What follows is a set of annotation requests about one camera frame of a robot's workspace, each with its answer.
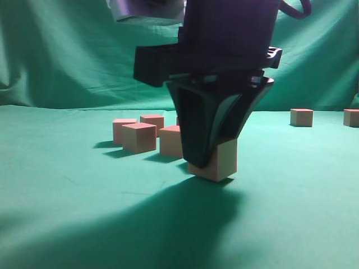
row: black cable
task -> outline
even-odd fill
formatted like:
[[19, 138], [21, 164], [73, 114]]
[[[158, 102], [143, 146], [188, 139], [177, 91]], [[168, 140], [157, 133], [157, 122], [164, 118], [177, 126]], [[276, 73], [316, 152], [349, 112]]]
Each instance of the black cable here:
[[303, 13], [296, 10], [294, 7], [290, 6], [289, 4], [285, 3], [285, 1], [281, 1], [279, 9], [287, 14], [288, 16], [291, 16], [293, 18], [302, 19], [306, 18], [312, 13], [312, 5], [310, 3], [310, 0], [300, 0], [303, 7]]

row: green backdrop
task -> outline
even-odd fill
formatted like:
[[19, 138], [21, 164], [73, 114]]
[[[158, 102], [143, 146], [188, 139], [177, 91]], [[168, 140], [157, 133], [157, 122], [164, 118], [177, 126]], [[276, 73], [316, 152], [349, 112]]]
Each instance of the green backdrop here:
[[[279, 14], [273, 46], [284, 57], [257, 110], [358, 104], [358, 2], [312, 4], [303, 21]], [[177, 26], [115, 24], [105, 0], [0, 0], [0, 26], [0, 105], [173, 109], [167, 89], [136, 82], [132, 68], [137, 45], [174, 43]]]

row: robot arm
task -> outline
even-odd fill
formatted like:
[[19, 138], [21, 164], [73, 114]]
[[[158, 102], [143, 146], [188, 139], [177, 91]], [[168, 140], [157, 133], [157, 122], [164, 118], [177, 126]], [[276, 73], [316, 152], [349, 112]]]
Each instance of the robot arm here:
[[302, 19], [282, 0], [107, 0], [115, 21], [179, 27], [178, 43], [137, 47], [134, 78], [166, 83], [181, 127], [183, 157], [205, 167], [219, 140], [238, 138], [256, 104], [273, 86], [263, 69], [278, 68], [270, 46], [278, 11]]

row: cable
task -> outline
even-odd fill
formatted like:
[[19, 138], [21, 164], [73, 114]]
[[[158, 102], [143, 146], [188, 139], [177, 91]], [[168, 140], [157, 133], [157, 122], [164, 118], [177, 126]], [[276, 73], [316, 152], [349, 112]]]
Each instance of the cable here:
[[285, 3], [285, 1], [281, 1], [279, 9], [287, 14], [288, 16], [291, 16], [296, 19], [303, 19], [311, 15], [312, 13], [312, 5], [310, 3], [310, 0], [300, 0], [303, 7], [303, 13], [296, 10], [294, 7], [290, 6], [289, 4]]

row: wooden block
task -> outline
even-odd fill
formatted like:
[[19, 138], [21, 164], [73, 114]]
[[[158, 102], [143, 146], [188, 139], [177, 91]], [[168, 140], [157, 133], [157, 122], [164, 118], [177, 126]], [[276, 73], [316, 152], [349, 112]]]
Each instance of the wooden block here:
[[164, 116], [162, 115], [142, 115], [140, 122], [156, 125], [157, 135], [159, 134], [159, 130], [164, 128]]
[[218, 143], [207, 167], [188, 164], [188, 172], [199, 177], [220, 182], [237, 172], [237, 139]]
[[113, 143], [117, 145], [122, 144], [122, 126], [126, 124], [136, 123], [137, 119], [115, 119], [112, 123], [113, 129]]
[[344, 110], [344, 125], [349, 127], [359, 127], [359, 109]]
[[311, 109], [291, 109], [291, 125], [297, 127], [312, 127], [313, 113]]
[[183, 158], [181, 131], [177, 125], [159, 130], [159, 153], [166, 156]]
[[124, 150], [142, 153], [157, 149], [156, 125], [134, 123], [122, 126], [122, 145]]

